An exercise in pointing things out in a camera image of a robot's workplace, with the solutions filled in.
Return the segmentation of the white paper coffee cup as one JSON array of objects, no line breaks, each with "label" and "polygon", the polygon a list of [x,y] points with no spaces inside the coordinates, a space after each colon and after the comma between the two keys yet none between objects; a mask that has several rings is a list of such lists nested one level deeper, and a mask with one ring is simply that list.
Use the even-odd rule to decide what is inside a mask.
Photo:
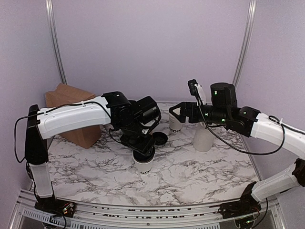
[{"label": "white paper coffee cup", "polygon": [[150,162],[146,162],[146,163],[139,163],[134,160],[137,171],[143,175],[148,174],[152,168],[153,160],[151,160]]}]

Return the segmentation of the black plastic cup lid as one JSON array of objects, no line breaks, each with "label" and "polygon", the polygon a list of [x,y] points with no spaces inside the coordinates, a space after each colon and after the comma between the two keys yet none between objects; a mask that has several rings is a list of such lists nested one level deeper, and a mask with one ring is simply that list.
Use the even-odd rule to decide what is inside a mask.
[{"label": "black plastic cup lid", "polygon": [[138,151],[133,150],[133,158],[135,161],[139,162],[139,163],[146,163],[146,162],[150,162],[151,160],[153,160],[155,155],[155,148],[153,147],[148,155],[144,156],[143,154],[139,153]]}]

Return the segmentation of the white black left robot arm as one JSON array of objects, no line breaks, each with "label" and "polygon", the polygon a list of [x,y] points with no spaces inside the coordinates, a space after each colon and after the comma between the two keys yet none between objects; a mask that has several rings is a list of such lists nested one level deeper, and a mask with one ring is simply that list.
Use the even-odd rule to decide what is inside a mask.
[{"label": "white black left robot arm", "polygon": [[112,125],[115,131],[122,132],[120,144],[133,150],[138,172],[145,174],[152,168],[156,140],[151,132],[159,124],[161,112],[150,96],[134,101],[121,92],[110,92],[53,108],[32,105],[25,119],[24,159],[29,164],[38,201],[49,212],[57,212],[60,201],[55,198],[50,179],[47,139],[80,128]]}]

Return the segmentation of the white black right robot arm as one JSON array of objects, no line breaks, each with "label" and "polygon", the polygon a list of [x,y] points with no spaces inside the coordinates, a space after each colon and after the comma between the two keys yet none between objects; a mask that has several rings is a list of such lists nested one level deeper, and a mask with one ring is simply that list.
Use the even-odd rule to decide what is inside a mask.
[{"label": "white black right robot arm", "polygon": [[248,185],[236,210],[245,214],[254,207],[255,202],[305,185],[305,133],[284,124],[275,116],[266,115],[259,110],[237,106],[235,86],[229,83],[214,83],[211,88],[211,105],[203,102],[202,86],[196,80],[188,82],[190,94],[196,102],[181,102],[169,109],[180,123],[216,124],[226,130],[235,131],[246,137],[254,137],[273,143],[279,149],[286,149],[298,158],[294,164],[278,174],[263,181]]}]

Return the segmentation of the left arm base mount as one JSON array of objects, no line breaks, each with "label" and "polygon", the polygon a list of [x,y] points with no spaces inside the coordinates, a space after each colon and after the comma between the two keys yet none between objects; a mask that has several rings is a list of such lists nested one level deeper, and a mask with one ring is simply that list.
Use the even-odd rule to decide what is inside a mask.
[{"label": "left arm base mount", "polygon": [[49,198],[41,198],[36,191],[34,191],[34,196],[36,198],[36,209],[69,218],[74,216],[76,203],[57,199],[54,194]]}]

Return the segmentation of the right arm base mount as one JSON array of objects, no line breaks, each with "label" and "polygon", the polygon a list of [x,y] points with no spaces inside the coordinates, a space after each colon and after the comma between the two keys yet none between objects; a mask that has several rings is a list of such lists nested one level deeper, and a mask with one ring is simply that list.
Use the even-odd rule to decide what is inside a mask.
[{"label": "right arm base mount", "polygon": [[255,213],[262,209],[259,201],[251,195],[255,184],[256,182],[247,185],[238,201],[223,203],[219,206],[218,212],[222,214],[223,219]]}]

